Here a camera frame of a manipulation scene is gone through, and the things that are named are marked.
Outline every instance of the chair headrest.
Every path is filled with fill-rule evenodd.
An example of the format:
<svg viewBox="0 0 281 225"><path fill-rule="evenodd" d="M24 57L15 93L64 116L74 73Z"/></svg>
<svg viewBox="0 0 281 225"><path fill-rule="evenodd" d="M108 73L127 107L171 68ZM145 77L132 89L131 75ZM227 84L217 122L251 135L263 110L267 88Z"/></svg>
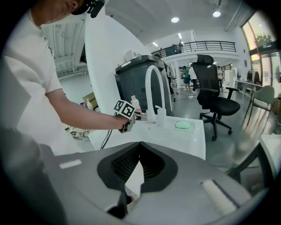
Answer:
<svg viewBox="0 0 281 225"><path fill-rule="evenodd" d="M197 63L201 65L212 65L214 63L214 59L210 55L198 54L197 55Z"/></svg>

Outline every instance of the trash can lid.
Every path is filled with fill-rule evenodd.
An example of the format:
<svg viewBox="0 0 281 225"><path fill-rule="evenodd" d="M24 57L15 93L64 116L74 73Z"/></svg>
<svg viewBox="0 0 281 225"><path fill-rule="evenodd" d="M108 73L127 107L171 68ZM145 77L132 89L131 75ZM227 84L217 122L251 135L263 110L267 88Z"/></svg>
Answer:
<svg viewBox="0 0 281 225"><path fill-rule="evenodd" d="M153 55L142 55L142 56L133 58L133 59L129 60L128 62L125 62L122 65L118 66L115 69L115 72L117 74L120 74L120 72L123 69L129 69L129 68L131 68L134 65L141 64L141 63L146 63L146 62L156 62L157 63L157 67L158 67L158 69L160 71L162 71L165 68L164 63L158 57L153 56Z"/></svg>

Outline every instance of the faucet spout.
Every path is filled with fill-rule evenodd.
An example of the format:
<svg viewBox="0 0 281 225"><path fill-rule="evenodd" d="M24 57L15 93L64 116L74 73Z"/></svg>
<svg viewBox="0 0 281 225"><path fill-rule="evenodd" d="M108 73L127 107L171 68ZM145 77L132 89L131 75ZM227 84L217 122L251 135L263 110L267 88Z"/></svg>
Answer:
<svg viewBox="0 0 281 225"><path fill-rule="evenodd" d="M159 69L155 65L151 65L145 75L145 92L146 92L146 99L148 102L148 110L147 110L147 116L148 116L148 122L154 123L156 122L156 115L153 109L152 104L152 94L151 94L151 74L152 71L155 71L159 80L160 84L160 91L161 91L161 100L162 100L162 108L165 109L165 99L164 99L164 86L163 86L163 80L160 74Z"/></svg>

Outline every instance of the green chair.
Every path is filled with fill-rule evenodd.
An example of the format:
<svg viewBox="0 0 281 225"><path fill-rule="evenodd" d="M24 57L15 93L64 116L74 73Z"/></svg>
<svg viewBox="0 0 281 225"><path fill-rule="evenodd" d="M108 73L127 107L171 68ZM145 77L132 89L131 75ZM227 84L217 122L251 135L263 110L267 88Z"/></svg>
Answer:
<svg viewBox="0 0 281 225"><path fill-rule="evenodd" d="M247 112L248 112L250 105L252 103L252 108L247 125L249 124L251 119L253 106L259 107L269 112L273 102L274 102L274 88L272 86L266 85L259 91L254 91L247 108Z"/></svg>

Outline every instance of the chair backrest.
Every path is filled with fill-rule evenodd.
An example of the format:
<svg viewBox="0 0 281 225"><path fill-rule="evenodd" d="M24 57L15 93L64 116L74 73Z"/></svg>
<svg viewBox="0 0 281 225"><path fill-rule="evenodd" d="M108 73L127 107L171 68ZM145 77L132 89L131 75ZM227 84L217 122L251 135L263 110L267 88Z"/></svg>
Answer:
<svg viewBox="0 0 281 225"><path fill-rule="evenodd" d="M274 88L270 85L266 85L259 91L255 91L253 97L272 105L274 102Z"/></svg>
<svg viewBox="0 0 281 225"><path fill-rule="evenodd" d="M210 88L218 90L217 94L213 94L212 98L217 98L220 94L220 86L218 80L217 67L214 65L214 59L209 55L198 54L197 62L192 63L192 67L196 76L198 77L200 88ZM198 102L201 105L209 104L209 98L206 98L206 95L199 93Z"/></svg>

